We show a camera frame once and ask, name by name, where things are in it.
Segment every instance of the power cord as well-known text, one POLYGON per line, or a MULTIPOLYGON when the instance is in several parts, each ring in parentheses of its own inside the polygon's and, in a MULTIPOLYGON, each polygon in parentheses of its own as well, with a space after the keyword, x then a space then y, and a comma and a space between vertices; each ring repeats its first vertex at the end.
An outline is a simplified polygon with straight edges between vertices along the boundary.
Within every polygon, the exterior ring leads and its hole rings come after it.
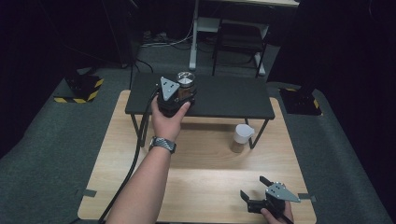
POLYGON ((133 73, 134 73, 134 62, 131 62, 131 75, 129 75, 129 90, 132 89, 132 77, 133 77, 133 73))
POLYGON ((136 59, 138 62, 140 62, 140 63, 143 63, 143 64, 145 64, 145 65, 147 65, 148 67, 149 67, 149 69, 151 70, 151 73, 154 73, 154 70, 152 69, 152 67, 151 67, 151 65, 149 65, 148 63, 146 63, 146 62, 143 62, 142 60, 139 60, 139 59, 136 59))
POLYGON ((69 222, 69 224, 76 224, 76 223, 78 223, 80 220, 81 220, 81 218, 78 217, 78 218, 74 219, 73 221, 69 222))
POLYGON ((163 43, 168 44, 170 47, 172 47, 174 49, 180 49, 180 50, 189 50, 189 49, 191 49, 191 45, 188 48, 186 48, 186 49, 182 49, 182 48, 176 47, 176 44, 171 43, 169 40, 163 38, 163 36, 161 36, 161 39, 163 40, 163 43))
POLYGON ((181 40, 178 40, 178 41, 173 42, 173 43, 152 43, 152 44, 145 44, 145 45, 142 45, 141 47, 142 47, 142 48, 146 48, 146 47, 169 47, 169 46, 174 46, 174 45, 176 45, 176 44, 182 43, 182 42, 184 42, 184 41, 186 41, 186 40, 192 38, 192 35, 190 35, 190 34, 191 34, 191 31, 192 31, 193 25, 194 25, 194 20, 191 21, 190 30, 189 30, 189 32, 187 33, 186 37, 182 38, 181 40))
POLYGON ((155 87, 154 91, 152 92, 152 94, 150 95, 149 99, 148 99, 148 103, 146 105, 146 109, 145 109, 145 113, 143 114, 142 117, 142 121, 140 122, 140 127, 139 127, 139 133, 137 136, 137 142, 136 142, 136 151, 134 152, 134 161, 132 162, 131 168, 127 174, 127 176, 125 176, 125 179, 123 180, 123 182, 120 185, 120 188, 117 190, 116 194, 114 195, 113 199, 111 200, 111 202, 108 204, 106 210, 104 211, 104 213, 100 216, 98 223, 99 224, 103 224, 104 223, 104 219, 108 213, 108 211, 110 211, 111 207, 113 206, 114 202, 116 201, 116 199, 118 198, 118 196, 120 195, 122 189, 125 187, 125 185, 128 183, 128 180, 131 178, 132 173, 134 172, 134 168, 136 167, 137 164, 137 160, 139 158, 139 153, 140 153, 140 146, 141 146, 141 142, 142 142, 142 137, 143 137, 143 130, 145 129, 147 122, 149 122, 149 107, 151 105, 152 100, 154 99, 154 97, 156 96, 158 90, 160 88, 158 86, 155 87))

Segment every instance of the metal bracket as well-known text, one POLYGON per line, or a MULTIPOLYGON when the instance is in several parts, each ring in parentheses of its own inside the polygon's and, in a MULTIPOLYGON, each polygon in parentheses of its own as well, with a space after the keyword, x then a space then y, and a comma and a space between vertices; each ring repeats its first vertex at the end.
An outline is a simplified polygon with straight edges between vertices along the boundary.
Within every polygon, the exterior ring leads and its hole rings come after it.
POLYGON ((161 77, 161 88, 163 89, 163 99, 168 101, 171 96, 177 91, 180 85, 167 78, 161 77))
POLYGON ((279 182, 275 182, 273 185, 268 187, 265 190, 269 195, 273 196, 274 198, 283 200, 283 201, 291 201, 295 203, 300 203, 301 200, 297 198, 293 193, 291 193, 284 185, 279 182))

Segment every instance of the yellow and black hazard tape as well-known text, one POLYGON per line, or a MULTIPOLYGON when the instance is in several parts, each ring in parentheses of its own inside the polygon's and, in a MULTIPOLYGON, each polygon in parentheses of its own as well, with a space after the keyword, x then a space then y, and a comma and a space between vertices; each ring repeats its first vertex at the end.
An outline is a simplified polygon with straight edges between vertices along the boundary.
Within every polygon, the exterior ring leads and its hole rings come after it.
POLYGON ((57 103, 77 103, 77 104, 85 104, 88 102, 92 102, 96 95, 99 92, 99 88, 102 86, 104 79, 99 79, 93 88, 93 92, 87 98, 79 98, 79 97, 54 97, 53 100, 57 103))

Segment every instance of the chair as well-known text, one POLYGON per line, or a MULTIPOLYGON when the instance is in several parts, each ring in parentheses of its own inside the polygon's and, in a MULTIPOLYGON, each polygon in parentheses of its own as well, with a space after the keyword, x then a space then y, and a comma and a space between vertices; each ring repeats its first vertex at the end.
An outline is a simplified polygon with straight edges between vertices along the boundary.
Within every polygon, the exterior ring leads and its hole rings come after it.
POLYGON ((267 34, 262 37, 262 30, 254 23, 266 24, 268 29, 275 15, 275 9, 265 5, 231 3, 226 6, 220 14, 218 39, 212 55, 214 59, 212 76, 215 75, 218 52, 223 50, 248 53, 251 55, 250 61, 259 52, 260 61, 256 68, 256 77, 258 77, 267 46, 265 41, 267 34))

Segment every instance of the wooden table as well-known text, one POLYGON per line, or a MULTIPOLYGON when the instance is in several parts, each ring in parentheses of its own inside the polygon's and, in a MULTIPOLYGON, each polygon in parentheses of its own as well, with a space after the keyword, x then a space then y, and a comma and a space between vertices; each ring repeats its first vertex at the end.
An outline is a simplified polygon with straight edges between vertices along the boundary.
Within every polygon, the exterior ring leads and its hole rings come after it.
MULTIPOLYGON (((83 197, 78 210, 81 219, 99 219, 131 166, 136 134, 131 117, 124 113, 129 94, 120 94, 87 186, 96 194, 83 197)), ((276 118, 253 150, 245 147, 239 154, 231 152, 229 145, 235 125, 244 123, 243 119, 183 119, 158 221, 263 223, 262 215, 248 213, 239 196, 241 189, 250 199, 263 199, 266 187, 260 175, 285 183, 296 195, 307 193, 279 104, 276 99, 271 103, 276 118)), ((250 125, 257 129, 262 121, 252 120, 250 125)), ((152 135, 150 125, 148 134, 152 135)), ((138 164, 147 152, 143 147, 138 164)), ((316 222, 311 201, 291 206, 295 223, 316 222)))

